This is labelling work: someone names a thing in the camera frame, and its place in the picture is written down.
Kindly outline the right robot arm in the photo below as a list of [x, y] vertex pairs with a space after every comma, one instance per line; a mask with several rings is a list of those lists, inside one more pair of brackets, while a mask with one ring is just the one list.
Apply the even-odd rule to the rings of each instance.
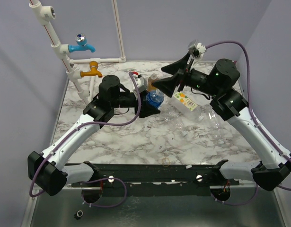
[[257, 153], [260, 161], [234, 163], [221, 161], [212, 172], [212, 181], [223, 185], [229, 179], [248, 180], [262, 189], [272, 191], [291, 173], [291, 152], [277, 151], [278, 141], [267, 131], [250, 110], [247, 100], [233, 86], [240, 77], [236, 65], [229, 59], [219, 59], [210, 74], [191, 68], [190, 54], [162, 67], [170, 77], [157, 80], [153, 86], [171, 97], [174, 91], [190, 87], [210, 95], [214, 112], [233, 126]]

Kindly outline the blue label water bottle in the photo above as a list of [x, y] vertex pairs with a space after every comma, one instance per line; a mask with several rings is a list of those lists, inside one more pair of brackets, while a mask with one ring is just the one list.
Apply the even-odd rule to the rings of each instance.
[[146, 95], [146, 102], [155, 108], [159, 108], [164, 102], [164, 94], [159, 89], [151, 90]]

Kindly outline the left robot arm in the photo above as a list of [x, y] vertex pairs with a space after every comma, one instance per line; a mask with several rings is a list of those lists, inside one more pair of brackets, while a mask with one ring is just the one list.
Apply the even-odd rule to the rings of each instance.
[[[72, 183], [84, 182], [93, 187], [98, 183], [97, 169], [86, 162], [66, 167], [69, 158], [94, 133], [103, 126], [126, 126], [137, 118], [145, 118], [160, 113], [146, 103], [147, 81], [137, 72], [129, 72], [132, 90], [121, 84], [116, 75], [104, 76], [98, 86], [98, 93], [87, 104], [74, 125], [50, 147], [37, 153], [33, 151], [27, 158], [28, 177], [32, 183], [30, 197], [35, 197], [33, 187], [37, 184], [50, 196], [58, 194], [61, 189]], [[135, 116], [125, 123], [110, 123], [116, 108], [134, 109]]]

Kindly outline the golden energy drink bottle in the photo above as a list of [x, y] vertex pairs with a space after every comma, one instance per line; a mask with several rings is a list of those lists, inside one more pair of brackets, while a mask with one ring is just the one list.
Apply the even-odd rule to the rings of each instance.
[[156, 90], [157, 88], [153, 86], [153, 83], [158, 80], [157, 74], [153, 73], [149, 78], [148, 78], [148, 91]]

